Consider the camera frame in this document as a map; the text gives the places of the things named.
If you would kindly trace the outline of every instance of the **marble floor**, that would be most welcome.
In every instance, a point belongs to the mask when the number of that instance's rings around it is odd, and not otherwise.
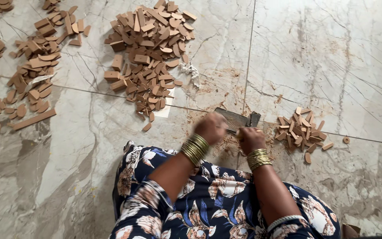
[[[12,59],[15,40],[35,32],[46,16],[42,1],[15,0],[0,15],[7,50],[0,59],[0,96],[24,58]],[[382,235],[382,1],[231,0],[175,4],[198,16],[188,55],[202,86],[176,88],[168,117],[156,117],[148,132],[134,106],[103,79],[114,53],[103,43],[115,15],[155,1],[62,0],[78,5],[76,18],[91,24],[82,47],[64,46],[49,96],[57,115],[13,132],[0,132],[0,239],[106,238],[114,225],[111,192],[123,145],[178,149],[192,124],[222,107],[262,114],[269,138],[277,116],[309,107],[334,142],[316,150],[312,164],[273,142],[269,150],[284,181],[321,197],[341,222]],[[351,138],[350,144],[342,142]],[[208,160],[248,171],[230,136]]]

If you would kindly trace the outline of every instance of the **woman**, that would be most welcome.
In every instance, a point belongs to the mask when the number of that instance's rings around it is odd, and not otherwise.
[[[113,190],[116,224],[110,238],[339,239],[336,215],[322,200],[281,182],[266,155],[265,136],[241,128],[251,173],[203,159],[226,133],[208,114],[181,151],[129,141]]]

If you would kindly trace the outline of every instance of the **wrist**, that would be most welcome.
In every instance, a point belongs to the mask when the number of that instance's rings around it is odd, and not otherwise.
[[[207,141],[198,134],[192,135],[187,142],[182,144],[181,152],[195,165],[198,166],[209,150]]]
[[[266,149],[256,149],[247,155],[247,163],[250,170],[254,171],[256,168],[264,165],[272,165],[271,160],[266,153]]]

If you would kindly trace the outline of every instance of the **gold bangle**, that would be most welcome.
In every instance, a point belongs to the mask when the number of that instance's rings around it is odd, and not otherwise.
[[[247,156],[247,163],[250,170],[255,170],[259,166],[272,165],[271,160],[266,153],[266,149],[256,149]]]
[[[198,134],[192,135],[181,147],[183,154],[187,156],[195,166],[199,165],[200,160],[204,158],[208,150],[209,144]]]

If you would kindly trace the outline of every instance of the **floral clothing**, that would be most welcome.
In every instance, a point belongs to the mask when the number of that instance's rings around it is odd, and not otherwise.
[[[203,161],[171,204],[146,176],[177,151],[135,146],[129,141],[113,190],[116,224],[110,239],[340,239],[334,212],[321,199],[284,182],[303,217],[263,218],[252,174]]]

